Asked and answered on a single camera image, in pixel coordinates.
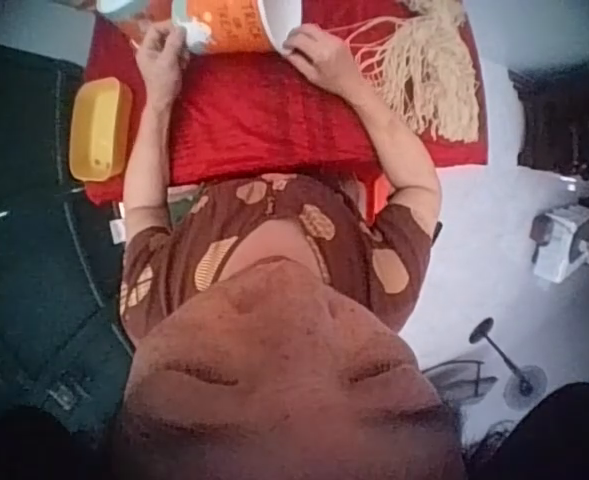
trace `person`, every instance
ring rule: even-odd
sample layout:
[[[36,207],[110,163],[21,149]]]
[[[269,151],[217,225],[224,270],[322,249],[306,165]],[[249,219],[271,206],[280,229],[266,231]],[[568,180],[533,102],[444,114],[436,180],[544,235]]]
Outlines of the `person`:
[[[262,172],[207,185],[172,228],[168,130],[184,41],[153,25],[137,53],[147,99],[125,175],[121,290],[135,353],[110,440],[115,471],[463,478],[456,415],[398,336],[441,208],[425,146],[343,41],[303,25],[285,59],[354,109],[394,187],[387,206],[367,225],[331,176]]]

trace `yellow container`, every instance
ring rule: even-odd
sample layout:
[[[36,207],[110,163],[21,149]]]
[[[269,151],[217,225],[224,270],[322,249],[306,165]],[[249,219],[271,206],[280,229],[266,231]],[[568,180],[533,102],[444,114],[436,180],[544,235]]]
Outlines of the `yellow container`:
[[[118,79],[83,85],[74,101],[70,171],[84,182],[102,182],[125,168],[132,91]]]

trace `orange cup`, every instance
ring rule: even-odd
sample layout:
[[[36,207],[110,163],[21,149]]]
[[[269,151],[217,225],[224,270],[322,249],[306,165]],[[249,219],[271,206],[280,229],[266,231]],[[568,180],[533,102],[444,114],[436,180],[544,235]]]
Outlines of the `orange cup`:
[[[174,0],[172,19],[193,53],[283,51],[301,25],[302,0]]]

